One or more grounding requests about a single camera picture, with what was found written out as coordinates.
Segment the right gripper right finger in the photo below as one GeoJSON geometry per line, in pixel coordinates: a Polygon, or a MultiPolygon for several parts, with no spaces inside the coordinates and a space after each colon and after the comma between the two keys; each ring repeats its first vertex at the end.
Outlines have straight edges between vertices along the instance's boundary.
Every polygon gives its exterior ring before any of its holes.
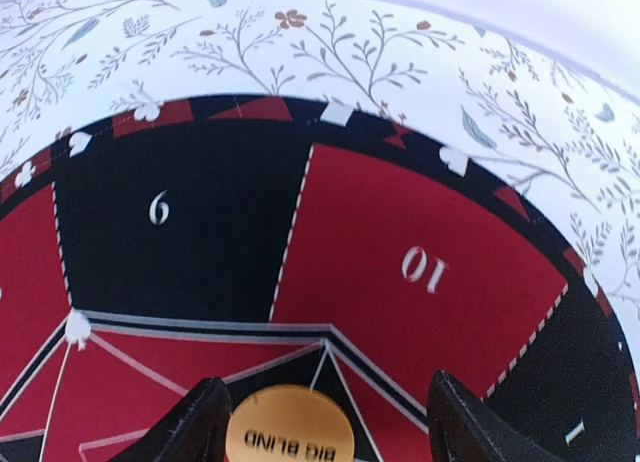
{"type": "Polygon", "coordinates": [[[435,372],[430,382],[427,425],[435,461],[552,462],[558,459],[515,431],[448,372],[435,372]]]}

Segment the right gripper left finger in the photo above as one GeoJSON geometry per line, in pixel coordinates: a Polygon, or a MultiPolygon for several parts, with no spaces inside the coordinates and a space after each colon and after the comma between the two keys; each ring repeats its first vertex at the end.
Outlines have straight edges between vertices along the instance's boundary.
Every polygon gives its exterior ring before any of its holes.
{"type": "Polygon", "coordinates": [[[137,442],[111,462],[223,462],[231,397],[219,377],[199,381],[137,442]]]}

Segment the orange big blind button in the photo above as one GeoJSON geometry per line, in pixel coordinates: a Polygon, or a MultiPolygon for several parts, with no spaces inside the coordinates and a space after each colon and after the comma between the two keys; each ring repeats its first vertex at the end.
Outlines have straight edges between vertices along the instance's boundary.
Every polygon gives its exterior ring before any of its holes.
{"type": "Polygon", "coordinates": [[[352,462],[355,438],[344,411],[319,391],[276,385],[243,400],[226,435],[230,462],[352,462]]]}

